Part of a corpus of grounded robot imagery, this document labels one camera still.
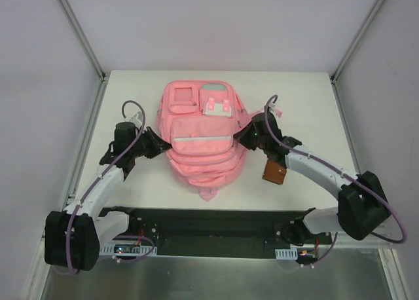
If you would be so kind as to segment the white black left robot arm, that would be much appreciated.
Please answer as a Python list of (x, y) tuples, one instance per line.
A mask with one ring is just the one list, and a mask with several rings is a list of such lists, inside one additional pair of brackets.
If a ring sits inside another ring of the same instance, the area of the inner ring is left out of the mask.
[(96, 264), (101, 247), (120, 236), (132, 240), (138, 224), (124, 212), (100, 213), (114, 192), (125, 182), (136, 159), (152, 159), (171, 149), (149, 127), (132, 122), (115, 126), (114, 139), (100, 159), (90, 185), (62, 211), (52, 211), (45, 221), (45, 262), (66, 267), (71, 274), (89, 271)]

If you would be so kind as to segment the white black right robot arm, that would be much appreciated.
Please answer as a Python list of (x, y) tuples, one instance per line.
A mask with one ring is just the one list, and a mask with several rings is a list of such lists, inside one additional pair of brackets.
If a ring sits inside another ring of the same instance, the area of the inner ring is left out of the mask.
[(301, 141), (284, 136), (271, 113), (255, 115), (234, 139), (246, 149), (261, 149), (269, 160), (303, 175), (336, 198), (337, 206), (310, 208), (283, 226), (281, 238), (290, 244), (302, 246), (320, 233), (339, 231), (363, 240), (391, 216), (375, 174), (358, 174), (329, 164)]

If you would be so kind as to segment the pink student backpack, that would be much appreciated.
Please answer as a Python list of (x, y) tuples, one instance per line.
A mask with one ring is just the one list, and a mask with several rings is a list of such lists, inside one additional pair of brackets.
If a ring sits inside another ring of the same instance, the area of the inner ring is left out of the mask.
[(242, 173), (247, 149), (234, 134), (255, 115), (226, 82), (170, 82), (157, 123), (161, 138), (172, 146), (166, 156), (177, 177), (196, 187), (205, 201), (213, 199)]

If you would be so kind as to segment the brown leather wallet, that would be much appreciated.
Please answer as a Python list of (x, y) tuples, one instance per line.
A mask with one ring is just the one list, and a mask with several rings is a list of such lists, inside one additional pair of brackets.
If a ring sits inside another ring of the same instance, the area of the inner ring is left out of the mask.
[(287, 169), (285, 167), (268, 159), (262, 179), (277, 185), (282, 185), (285, 181), (286, 174)]

